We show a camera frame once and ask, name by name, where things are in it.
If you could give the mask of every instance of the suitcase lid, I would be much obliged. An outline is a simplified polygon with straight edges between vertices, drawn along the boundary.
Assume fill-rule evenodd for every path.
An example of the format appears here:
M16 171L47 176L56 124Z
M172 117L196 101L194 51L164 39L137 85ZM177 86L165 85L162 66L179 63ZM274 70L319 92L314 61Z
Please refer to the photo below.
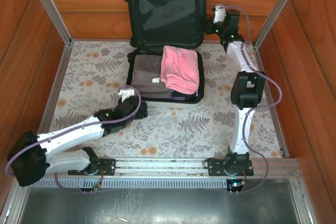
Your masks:
M204 39L206 0L125 0L131 46L197 48Z

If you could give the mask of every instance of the metal plate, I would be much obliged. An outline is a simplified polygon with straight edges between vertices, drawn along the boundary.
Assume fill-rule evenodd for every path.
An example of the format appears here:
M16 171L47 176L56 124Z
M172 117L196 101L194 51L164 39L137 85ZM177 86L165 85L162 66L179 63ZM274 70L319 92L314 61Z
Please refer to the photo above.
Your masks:
M251 180L248 187L258 182ZM272 179L239 196L225 189L116 189L74 195L57 188L30 188L19 223L290 224L298 220L288 180Z

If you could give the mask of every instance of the suitcase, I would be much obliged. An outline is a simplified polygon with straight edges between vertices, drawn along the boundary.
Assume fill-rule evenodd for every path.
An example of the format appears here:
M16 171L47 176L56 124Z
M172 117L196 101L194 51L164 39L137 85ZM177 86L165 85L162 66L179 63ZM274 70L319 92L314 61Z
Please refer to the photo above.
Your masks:
M195 49L203 43L206 24L206 0L125 0L131 22L130 63L127 85L131 85L137 55L162 55L163 46ZM174 91L172 96L185 96L185 101L142 98L148 106L193 108L204 97L202 56L197 52L200 85L194 95Z

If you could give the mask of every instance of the floral pattern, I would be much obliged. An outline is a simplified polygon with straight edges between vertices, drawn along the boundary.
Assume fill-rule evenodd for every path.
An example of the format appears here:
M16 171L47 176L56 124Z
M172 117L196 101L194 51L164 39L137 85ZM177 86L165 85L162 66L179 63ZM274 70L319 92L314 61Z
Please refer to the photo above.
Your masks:
M133 50L128 42L75 42L50 130L114 108L117 89L127 79L127 54ZM197 107L148 108L146 119L78 147L91 146L98 156L107 157L223 157L233 136L235 109L230 90L237 72L222 46L203 44L197 50L203 56L206 78L205 97ZM248 52L254 56L252 46ZM249 142L266 157L281 157L269 110L255 113Z

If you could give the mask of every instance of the enclosure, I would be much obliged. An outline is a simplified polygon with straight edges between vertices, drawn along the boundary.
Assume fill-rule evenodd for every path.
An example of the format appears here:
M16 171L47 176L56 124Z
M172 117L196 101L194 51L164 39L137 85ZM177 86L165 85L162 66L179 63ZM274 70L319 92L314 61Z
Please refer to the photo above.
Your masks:
M248 54L282 88L282 101L256 112L251 125L249 142L269 161L266 183L232 196L223 189L226 178L209 177L201 166L207 158L223 158L234 134L230 91L237 71L212 34L197 48L205 91L196 107L151 107L146 119L78 146L117 160L116 175L103 184L112 191L73 196L57 188L53 176L19 187L4 173L18 138L114 108L134 48L124 0L0 0L1 223L336 221L336 2L207 0L207 17L218 3L246 10L253 42ZM244 38L247 26L241 13ZM266 83L261 104L277 99L276 87ZM266 171L262 158L251 153L251 159L255 175L247 188ZM60 175L72 188L95 179Z

